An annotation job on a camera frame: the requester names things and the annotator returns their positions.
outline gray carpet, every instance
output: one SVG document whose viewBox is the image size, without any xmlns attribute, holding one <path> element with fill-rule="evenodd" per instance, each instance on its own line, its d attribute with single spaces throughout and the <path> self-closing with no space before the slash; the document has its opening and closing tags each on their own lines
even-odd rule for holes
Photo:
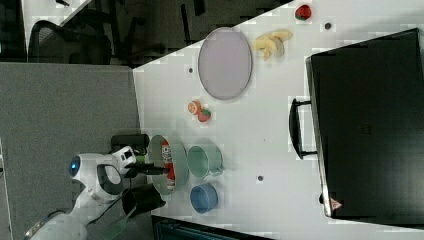
<svg viewBox="0 0 424 240">
<path fill-rule="evenodd" d="M 81 188 L 68 175 L 70 160 L 84 152 L 107 153 L 113 135 L 139 132 L 138 110 L 128 67 L 6 63 L 0 73 L 12 232 L 22 239 L 48 213 L 73 208 Z M 99 231 L 92 234 L 100 236 L 119 219 L 118 206 L 104 225 L 90 226 Z"/>
<path fill-rule="evenodd" d="M 101 1 L 104 11 L 108 11 L 108 0 L 96 1 Z M 123 0 L 123 5 L 118 2 L 116 15 L 122 42 L 128 36 L 132 18 L 145 19 L 143 26 L 136 26 L 133 45 L 133 52 L 145 52 L 135 61 L 142 65 L 200 41 L 216 28 L 238 25 L 291 0 L 204 0 L 205 12 L 199 16 L 195 16 L 193 0 Z M 184 32 L 183 4 L 187 12 L 189 39 Z M 106 35 L 112 36 L 110 30 L 106 29 Z M 166 47 L 163 54 L 151 50 L 159 43 Z"/>
</svg>

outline white table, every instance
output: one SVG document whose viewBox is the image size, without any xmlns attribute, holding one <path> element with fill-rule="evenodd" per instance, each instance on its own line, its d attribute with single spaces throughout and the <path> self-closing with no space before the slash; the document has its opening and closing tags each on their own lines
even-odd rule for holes
<svg viewBox="0 0 424 240">
<path fill-rule="evenodd" d="M 294 18 L 304 3 L 312 7 L 310 22 Z M 333 28 L 324 29 L 331 22 Z M 424 27 L 424 1 L 316 0 L 295 1 L 240 24 L 248 42 L 286 28 L 293 38 L 283 57 L 264 62 L 253 53 L 250 86 L 238 99 L 219 101 L 203 89 L 197 73 L 202 42 L 134 70 L 141 129 L 150 136 L 178 137 L 188 150 L 200 138 L 221 149 L 224 174 L 190 176 L 184 191 L 152 214 L 273 239 L 422 239 L 424 232 L 383 225 L 336 221 L 325 217 L 316 157 L 302 161 L 290 144 L 288 115 L 293 97 L 308 98 L 305 58 L 382 35 Z M 208 124 L 187 111 L 192 99 L 212 111 Z M 310 109 L 304 108 L 305 150 L 314 149 Z M 259 183 L 257 176 L 264 176 Z M 201 215 L 193 210 L 189 192 L 210 182 L 217 191 L 217 209 Z"/>
<path fill-rule="evenodd" d="M 58 26 L 63 26 L 91 0 L 65 0 L 65 2 L 69 3 L 68 7 L 56 3 L 55 0 L 21 0 L 27 50 L 31 30 L 35 23 L 40 20 L 47 20 Z"/>
</svg>

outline office chair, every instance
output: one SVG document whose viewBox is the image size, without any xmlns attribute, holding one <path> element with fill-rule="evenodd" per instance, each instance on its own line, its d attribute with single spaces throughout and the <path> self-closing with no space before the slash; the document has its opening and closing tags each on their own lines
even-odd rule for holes
<svg viewBox="0 0 424 240">
<path fill-rule="evenodd" d="M 111 56 L 111 42 L 104 34 L 83 34 L 44 20 L 31 31 L 29 62 L 108 65 Z"/>
</svg>

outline white robot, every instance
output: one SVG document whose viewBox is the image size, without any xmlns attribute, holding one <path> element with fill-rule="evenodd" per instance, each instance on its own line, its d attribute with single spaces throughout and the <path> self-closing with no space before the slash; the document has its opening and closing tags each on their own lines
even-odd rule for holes
<svg viewBox="0 0 424 240">
<path fill-rule="evenodd" d="M 131 147 L 109 154 L 80 154 L 70 166 L 72 179 L 85 185 L 72 212 L 61 213 L 36 223 L 25 235 L 31 240 L 85 240 L 87 225 L 98 219 L 119 200 L 124 186 L 122 179 L 138 173 L 166 174 L 166 169 L 153 164 L 141 164 Z"/>
</svg>

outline dark floor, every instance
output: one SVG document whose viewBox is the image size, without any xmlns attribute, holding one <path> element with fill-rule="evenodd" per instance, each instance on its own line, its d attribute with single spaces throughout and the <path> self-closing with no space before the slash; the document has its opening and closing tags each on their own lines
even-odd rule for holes
<svg viewBox="0 0 424 240">
<path fill-rule="evenodd" d="M 291 0 L 92 0 L 63 27 L 33 28 L 29 62 L 137 67 Z M 0 0 L 0 61 L 25 62 L 20 0 Z"/>
</svg>

